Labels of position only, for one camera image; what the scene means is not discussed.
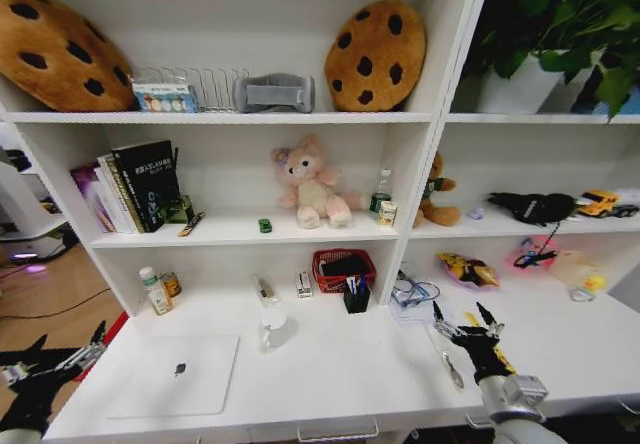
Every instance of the desk surface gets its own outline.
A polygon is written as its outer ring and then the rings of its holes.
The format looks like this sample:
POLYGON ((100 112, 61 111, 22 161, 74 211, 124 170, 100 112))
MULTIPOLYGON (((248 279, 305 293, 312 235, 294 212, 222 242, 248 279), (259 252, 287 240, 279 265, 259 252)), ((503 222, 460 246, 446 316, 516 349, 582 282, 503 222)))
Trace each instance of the desk surface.
MULTIPOLYGON (((248 427, 413 413, 424 425, 482 415, 477 386, 454 389, 421 326, 399 326, 386 306, 370 303, 348 315, 342 296, 314 293, 297 299, 293 283, 278 288, 296 333, 269 354, 259 351, 262 307, 247 278, 191 283, 176 308, 158 317, 147 306, 130 319, 52 423, 47 441, 161 430, 248 427), (107 419, 119 376, 148 336, 236 334, 240 345, 224 411, 213 416, 107 419)), ((501 348, 521 374, 539 376, 550 395, 549 415, 576 411, 592 400, 640 398, 640 314, 608 295, 591 303, 569 299, 553 277, 503 274, 497 292, 472 293, 436 280, 438 302, 451 312, 485 304, 506 324, 501 348)), ((459 314, 460 324, 464 317, 459 314)))

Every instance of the white mug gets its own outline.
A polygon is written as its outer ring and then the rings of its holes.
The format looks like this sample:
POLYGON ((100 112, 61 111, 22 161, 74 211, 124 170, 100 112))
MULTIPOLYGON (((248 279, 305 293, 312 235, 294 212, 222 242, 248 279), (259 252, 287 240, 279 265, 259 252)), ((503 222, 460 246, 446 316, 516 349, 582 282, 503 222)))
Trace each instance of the white mug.
POLYGON ((287 341, 287 315, 280 309, 266 309, 261 320, 262 347, 274 349, 287 341))

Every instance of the wire rack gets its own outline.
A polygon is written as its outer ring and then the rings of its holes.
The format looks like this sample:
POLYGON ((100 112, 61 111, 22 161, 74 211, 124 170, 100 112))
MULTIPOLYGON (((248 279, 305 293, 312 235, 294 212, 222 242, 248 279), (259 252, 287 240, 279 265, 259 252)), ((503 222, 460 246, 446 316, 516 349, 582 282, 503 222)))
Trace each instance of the wire rack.
POLYGON ((186 82, 194 87, 198 107, 203 112, 236 111, 233 105, 233 81, 249 77, 246 69, 208 69, 181 67, 136 67, 134 77, 154 82, 186 82))

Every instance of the cookie pillow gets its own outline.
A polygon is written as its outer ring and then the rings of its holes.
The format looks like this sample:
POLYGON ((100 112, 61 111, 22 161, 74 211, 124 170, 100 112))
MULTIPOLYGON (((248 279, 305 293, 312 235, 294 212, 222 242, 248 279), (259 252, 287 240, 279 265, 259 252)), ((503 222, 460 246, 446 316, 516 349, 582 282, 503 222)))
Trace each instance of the cookie pillow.
POLYGON ((365 6, 342 26, 324 66, 343 111, 388 111, 413 90, 427 51, 420 15, 399 0, 365 6))
POLYGON ((125 111, 131 68, 86 18, 54 0, 0 0, 0 72, 58 111, 125 111))

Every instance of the small green toy car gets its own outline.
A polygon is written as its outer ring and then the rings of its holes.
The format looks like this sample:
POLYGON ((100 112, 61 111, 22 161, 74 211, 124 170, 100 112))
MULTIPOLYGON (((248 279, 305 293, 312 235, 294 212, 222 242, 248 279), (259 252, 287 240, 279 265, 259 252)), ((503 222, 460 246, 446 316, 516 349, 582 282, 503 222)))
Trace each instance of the small green toy car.
POLYGON ((263 234, 267 234, 273 230, 269 219, 258 219, 258 225, 260 226, 260 232, 263 234))

